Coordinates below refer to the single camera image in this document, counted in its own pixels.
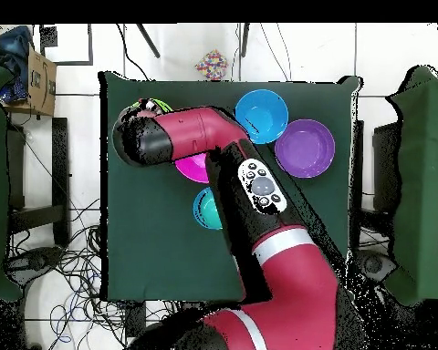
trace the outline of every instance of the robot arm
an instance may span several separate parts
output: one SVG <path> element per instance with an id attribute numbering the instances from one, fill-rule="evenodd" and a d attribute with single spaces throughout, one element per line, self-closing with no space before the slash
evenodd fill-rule
<path id="1" fill-rule="evenodd" d="M 336 276 L 233 117 L 219 108 L 125 116 L 114 128 L 113 142 L 120 157 L 135 166 L 208 152 L 206 170 L 246 297 L 241 310 L 205 318 L 208 327 L 190 337 L 223 349 L 219 343 L 225 340 L 228 350 L 332 350 Z M 261 338 L 252 330 L 261 331 Z"/>

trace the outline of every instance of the black stand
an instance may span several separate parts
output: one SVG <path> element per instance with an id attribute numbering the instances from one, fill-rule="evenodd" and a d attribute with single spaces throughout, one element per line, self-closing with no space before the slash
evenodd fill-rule
<path id="1" fill-rule="evenodd" d="M 137 24 L 136 26 L 140 29 L 140 32 L 141 32 L 142 36 L 144 37 L 144 40 L 146 40 L 146 43 L 148 43 L 148 46 L 150 47 L 154 56 L 157 58 L 160 58 L 161 54 L 159 54 L 159 51 L 157 50 L 156 46 L 154 45 L 154 43 L 152 43 L 152 40 L 151 40 L 148 32 L 144 29 L 142 24 Z M 244 25 L 244 39 L 242 42 L 242 49 L 241 49 L 241 56 L 242 57 L 245 57 L 245 55 L 246 55 L 246 45 L 248 43 L 248 30 L 249 29 L 250 29 L 250 23 L 245 23 L 245 25 Z"/>
<path id="2" fill-rule="evenodd" d="M 248 30 L 250 29 L 250 23 L 244 25 L 244 40 L 242 41 L 242 57 L 246 55 L 246 45 L 248 43 Z"/>
<path id="3" fill-rule="evenodd" d="M 9 216 L 10 234 L 53 223 L 55 244 L 66 247 L 69 243 L 67 125 L 66 118 L 52 118 L 52 205 L 13 211 Z"/>
<path id="4" fill-rule="evenodd" d="M 157 50 L 156 46 L 154 45 L 154 43 L 152 43 L 152 40 L 151 40 L 150 36 L 148 35 L 148 33 L 146 32 L 146 30 L 144 29 L 144 27 L 142 25 L 138 25 L 138 24 L 136 26 L 138 26 L 138 28 L 140 29 L 140 32 L 141 32 L 142 36 L 144 37 L 144 40 L 146 40 L 146 43 L 148 43 L 148 46 L 150 47 L 154 56 L 157 58 L 160 58 L 161 54 L 159 54 L 159 51 Z"/>

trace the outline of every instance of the plastic bowl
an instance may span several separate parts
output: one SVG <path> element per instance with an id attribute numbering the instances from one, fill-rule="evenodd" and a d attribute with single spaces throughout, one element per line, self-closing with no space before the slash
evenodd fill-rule
<path id="1" fill-rule="evenodd" d="M 301 179 L 317 177 L 327 170 L 335 151 L 331 132 L 313 119 L 289 123 L 275 145 L 279 166 L 291 176 Z"/>
<path id="2" fill-rule="evenodd" d="M 255 90 L 245 94 L 235 107 L 235 119 L 255 144 L 267 144 L 278 139 L 288 123 L 286 102 L 270 90 Z"/>
<path id="3" fill-rule="evenodd" d="M 204 164 L 206 153 L 196 154 L 186 159 L 176 160 L 175 166 L 187 179 L 207 184 L 209 182 Z"/>
<path id="4" fill-rule="evenodd" d="M 221 219 L 214 202 L 211 188 L 203 189 L 193 202 L 193 217 L 208 230 L 222 230 Z"/>

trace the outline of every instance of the white tile floor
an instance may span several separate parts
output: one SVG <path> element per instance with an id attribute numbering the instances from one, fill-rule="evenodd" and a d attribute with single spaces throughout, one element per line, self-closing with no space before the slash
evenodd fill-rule
<path id="1" fill-rule="evenodd" d="M 161 53 L 156 59 L 135 25 L 125 25 L 128 54 L 148 77 L 156 80 L 203 80 L 194 65 L 214 48 L 232 64 L 238 47 L 236 23 L 145 25 Z M 289 77 L 287 55 L 276 24 L 263 24 L 269 43 Z M 420 64 L 438 70 L 437 24 L 280 24 L 290 56 L 292 80 L 338 81 L 343 76 L 363 78 L 359 99 L 359 119 L 365 121 L 363 190 L 373 193 L 371 134 L 375 127 L 396 120 L 393 108 L 383 97 L 395 92 L 406 71 Z M 57 25 L 58 48 L 47 50 L 53 61 L 87 60 L 86 25 Z M 36 51 L 39 33 L 35 28 Z M 70 157 L 70 197 L 78 209 L 83 209 L 99 197 L 99 82 L 100 70 L 111 70 L 132 78 L 143 75 L 123 53 L 115 25 L 92 25 L 93 66 L 59 66 L 57 68 L 56 117 L 68 118 Z M 238 80 L 238 59 L 233 80 Z M 226 79 L 231 79 L 231 68 Z M 259 24 L 250 27 L 246 57 L 242 60 L 242 81 L 267 81 L 285 78 L 273 58 Z M 13 121 L 24 122 L 27 116 L 15 114 Z M 38 157 L 51 171 L 50 118 L 26 124 L 27 139 Z M 51 179 L 26 149 L 26 205 L 48 205 Z M 363 206 L 371 207 L 371 196 L 364 196 Z M 83 214 L 85 225 L 99 223 L 99 203 Z M 74 222 L 73 232 L 80 229 Z M 52 245 L 50 226 L 32 231 L 25 248 Z M 84 240 L 75 242 L 77 247 Z M 48 273 L 36 280 L 26 303 L 26 328 L 30 342 L 39 342 L 45 349 L 55 340 L 50 327 L 50 312 L 71 295 L 67 282 L 58 273 Z M 150 303 L 151 309 L 162 308 Z M 90 322 L 71 322 L 66 330 L 71 342 L 59 342 L 54 350 L 75 350 L 75 343 L 85 336 Z M 91 329 L 79 350 L 119 350 L 111 332 L 102 327 Z"/>

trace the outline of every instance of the black cable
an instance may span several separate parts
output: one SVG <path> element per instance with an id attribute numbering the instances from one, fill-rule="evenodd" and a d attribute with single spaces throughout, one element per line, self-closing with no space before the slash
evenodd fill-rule
<path id="1" fill-rule="evenodd" d="M 238 37 L 237 31 L 238 31 L 238 23 L 237 23 L 237 28 L 235 29 L 235 36 L 237 36 L 237 40 L 240 42 L 240 37 Z M 232 75 L 230 76 L 230 80 L 233 80 L 233 78 L 234 78 L 235 57 L 237 55 L 238 49 L 239 49 L 239 47 L 235 50 L 235 53 L 234 53 L 234 61 L 232 62 Z"/>
<path id="2" fill-rule="evenodd" d="M 282 43 L 284 43 L 284 47 L 286 48 L 288 72 L 289 72 L 290 81 L 292 81 L 292 68 L 290 67 L 290 56 L 288 55 L 286 41 L 284 40 L 284 37 L 281 34 L 281 29 L 279 28 L 279 23 L 276 23 L 276 25 L 277 25 L 277 30 L 279 31 L 279 34 L 281 35 Z"/>
<path id="3" fill-rule="evenodd" d="M 373 236 L 371 236 L 368 232 L 365 232 L 364 230 L 360 230 L 360 231 L 365 233 L 367 236 L 371 237 L 376 243 L 379 243 L 384 249 L 388 250 L 388 248 L 383 245 L 385 242 L 380 242 L 378 239 L 375 239 Z"/>
<path id="4" fill-rule="evenodd" d="M 11 120 L 9 120 L 9 123 L 15 128 L 17 129 L 17 127 L 11 122 Z M 89 320 L 91 319 L 88 313 L 88 307 L 89 305 L 91 305 L 92 310 L 93 310 L 93 318 L 92 320 L 94 321 L 95 324 L 99 324 L 101 327 L 105 328 L 106 330 L 110 330 L 112 332 L 112 334 L 114 335 L 114 337 L 116 338 L 116 340 L 122 345 L 122 347 L 125 347 L 126 345 L 117 337 L 116 333 L 115 333 L 115 329 L 120 329 L 124 327 L 124 322 L 125 322 L 125 318 L 124 318 L 124 314 L 121 314 L 120 316 L 120 323 L 119 324 L 114 324 L 113 321 L 111 321 L 103 312 L 103 310 L 101 309 L 101 300 L 99 300 L 97 303 L 95 302 L 95 299 L 99 298 L 99 294 L 94 291 L 92 287 L 92 283 L 91 283 L 91 279 L 92 277 L 94 277 L 94 272 L 97 271 L 96 266 L 91 262 L 91 260 L 94 257 L 99 257 L 99 246 L 100 246 L 100 230 L 99 230 L 99 226 L 91 226 L 91 227 L 86 227 L 84 222 L 81 220 L 81 214 L 86 211 L 87 209 L 83 210 L 83 211 L 79 211 L 75 204 L 73 203 L 73 201 L 69 198 L 68 196 L 68 192 L 65 191 L 61 185 L 59 184 L 59 182 L 52 176 L 52 173 L 50 173 L 50 171 L 46 168 L 46 166 L 44 165 L 44 163 L 41 161 L 41 159 L 37 156 L 37 154 L 34 152 L 34 150 L 32 149 L 32 147 L 29 145 L 29 143 L 26 140 L 26 137 L 23 135 L 23 133 L 21 133 L 20 131 L 18 131 L 20 133 L 20 135 L 23 137 L 23 139 L 25 140 L 26 145 L 30 148 L 30 150 L 32 151 L 32 153 L 34 154 L 34 156 L 36 157 L 37 161 L 41 164 L 41 166 L 44 168 L 44 170 L 47 172 L 47 174 L 52 178 L 52 180 L 58 185 L 58 187 L 65 193 L 65 195 L 68 197 L 69 202 L 71 203 L 71 205 L 74 207 L 75 211 L 78 214 L 78 217 L 76 218 L 76 220 L 79 220 L 81 222 L 81 225 L 83 226 L 83 228 L 81 230 L 78 230 L 71 238 L 70 241 L 68 242 L 67 246 L 63 249 L 63 252 L 60 256 L 60 260 L 59 260 L 59 268 L 58 269 L 54 269 L 55 271 L 61 273 L 68 285 L 70 286 L 70 288 L 73 290 L 73 292 L 80 297 L 81 299 L 84 299 L 84 306 L 81 306 L 80 308 L 83 309 L 83 312 L 85 314 L 86 317 L 89 318 Z M 70 244 L 76 240 L 76 238 L 79 237 L 79 235 L 81 235 L 82 233 L 85 234 L 85 240 L 86 240 L 86 247 L 79 251 L 79 252 L 73 252 L 69 249 Z M 87 275 L 87 277 L 84 277 L 82 275 L 70 272 L 70 273 L 65 273 L 63 270 L 59 270 L 60 268 L 65 269 L 65 267 L 67 265 L 69 265 L 71 262 L 77 262 L 77 264 L 74 267 L 74 270 L 76 269 L 79 259 L 83 259 L 84 263 L 83 263 L 83 268 L 84 270 L 80 270 L 80 272 L 85 273 Z M 80 280 L 80 287 L 75 291 L 74 287 L 71 284 L 71 281 L 68 278 L 71 277 L 78 277 Z M 87 297 L 82 297 L 81 294 L 83 291 L 87 291 L 88 292 L 88 296 Z M 109 304 L 113 304 L 113 303 L 108 303 L 106 305 L 106 312 L 107 312 L 107 307 L 109 306 Z M 57 344 L 58 341 L 61 340 L 61 336 L 63 335 L 63 332 L 65 331 L 65 329 L 68 326 L 68 322 L 70 321 L 70 315 L 66 314 L 65 315 L 65 323 L 63 325 L 62 331 L 60 333 L 57 334 L 57 339 L 52 343 L 52 345 L 47 349 L 47 350 L 53 350 L 53 348 L 55 347 L 55 345 Z"/>
<path id="5" fill-rule="evenodd" d="M 125 43 L 125 36 L 123 35 L 123 32 L 121 32 L 121 28 L 120 28 L 120 26 L 119 26 L 118 24 L 116 24 L 116 26 L 117 26 L 117 28 L 119 29 L 119 32 L 120 32 L 121 42 L 123 43 L 123 49 L 124 49 L 124 51 L 125 51 L 125 57 L 127 57 L 127 59 L 128 59 L 128 60 L 129 60 L 134 66 L 136 66 L 136 67 L 140 70 L 140 72 L 144 75 L 144 77 L 146 78 L 146 80 L 150 80 L 150 79 L 148 78 L 148 76 L 146 75 L 146 73 L 143 71 L 143 69 L 142 69 L 140 66 L 138 66 L 134 61 L 132 61 L 132 60 L 130 59 L 130 57 L 128 56 L 127 45 L 126 45 L 126 43 Z"/>
<path id="6" fill-rule="evenodd" d="M 65 256 L 62 257 L 62 259 L 59 262 L 58 268 L 56 269 L 57 272 L 59 272 L 65 277 L 69 287 L 71 288 L 74 294 L 72 302 L 70 303 L 69 312 L 67 312 L 67 308 L 65 305 L 60 305 L 60 307 L 65 310 L 64 318 L 60 319 L 60 321 L 62 322 L 63 320 L 65 320 L 65 323 L 62 327 L 63 329 L 62 332 L 65 330 L 70 320 L 81 321 L 80 319 L 77 319 L 75 315 L 73 315 L 73 312 L 75 310 L 80 309 L 83 311 L 86 319 L 88 321 L 91 321 L 91 328 L 96 324 L 104 328 L 105 330 L 111 331 L 115 339 L 120 343 L 120 345 L 123 348 L 125 348 L 127 346 L 126 337 L 125 337 L 125 342 L 122 342 L 116 334 L 116 331 L 120 329 L 122 330 L 122 334 L 124 331 L 125 315 L 123 313 L 123 310 L 121 310 L 120 306 L 117 303 L 104 302 L 105 304 L 104 305 L 103 301 L 99 299 L 99 292 L 94 288 L 94 283 L 93 283 L 94 278 L 95 277 L 100 278 L 100 271 L 92 262 L 92 259 L 94 259 L 95 257 L 99 258 L 99 242 L 100 242 L 99 226 L 98 225 L 89 226 L 87 227 L 87 230 L 88 230 L 87 245 L 89 246 L 89 248 L 85 248 L 81 251 L 66 250 Z M 72 241 L 75 240 L 80 234 L 82 234 L 83 231 L 84 230 L 79 230 L 78 232 L 76 232 L 71 238 Z M 69 269 L 68 267 L 72 263 L 73 263 L 73 267 Z M 79 285 L 75 286 L 71 282 L 71 278 L 78 278 Z M 91 307 L 92 309 L 92 314 L 89 312 L 89 307 Z M 115 310 L 113 311 L 109 310 L 110 307 L 113 307 Z M 51 327 L 54 333 L 57 334 L 57 339 L 54 342 L 54 344 L 51 346 L 51 348 L 49 348 L 49 350 L 55 347 L 55 344 L 58 341 L 62 341 L 61 337 L 63 335 L 62 332 L 60 333 L 58 332 L 59 329 L 56 330 L 53 327 L 53 325 Z"/>
<path id="7" fill-rule="evenodd" d="M 16 255 L 19 255 L 19 252 L 18 252 L 18 248 L 19 248 L 19 246 L 20 246 L 21 244 L 23 244 L 25 241 L 29 240 L 29 238 L 31 237 L 31 232 L 30 232 L 29 230 L 26 230 L 26 233 L 27 233 L 27 235 L 26 235 L 25 239 L 23 239 L 21 242 L 19 242 L 19 243 L 16 245 L 16 247 L 15 247 Z"/>
<path id="8" fill-rule="evenodd" d="M 73 222 L 73 221 L 76 221 L 76 220 L 78 220 L 80 217 L 81 217 L 81 215 L 83 214 L 83 212 L 84 211 L 87 211 L 89 208 L 91 208 L 96 202 L 98 202 L 99 201 L 99 199 L 95 199 L 90 205 L 88 205 L 88 207 L 86 207 L 75 219 L 73 219 L 72 221 L 70 221 L 70 222 Z"/>
<path id="9" fill-rule="evenodd" d="M 279 68 L 281 69 L 282 73 L 284 74 L 284 78 L 286 79 L 286 81 L 288 81 L 288 79 L 287 79 L 287 75 L 286 75 L 286 72 L 283 70 L 283 68 L 282 68 L 281 65 L 279 64 L 279 61 L 277 60 L 276 55 L 274 55 L 273 48 L 271 48 L 271 45 L 269 44 L 269 41 L 267 40 L 267 36 L 266 36 L 265 29 L 263 28 L 263 24 L 260 23 L 259 25 L 261 26 L 261 29 L 262 29 L 262 31 L 263 31 L 263 34 L 265 35 L 265 39 L 266 39 L 267 45 L 269 46 L 269 49 L 271 50 L 271 53 L 273 54 L 273 57 L 274 57 L 274 59 L 275 59 L 277 65 L 279 66 Z"/>

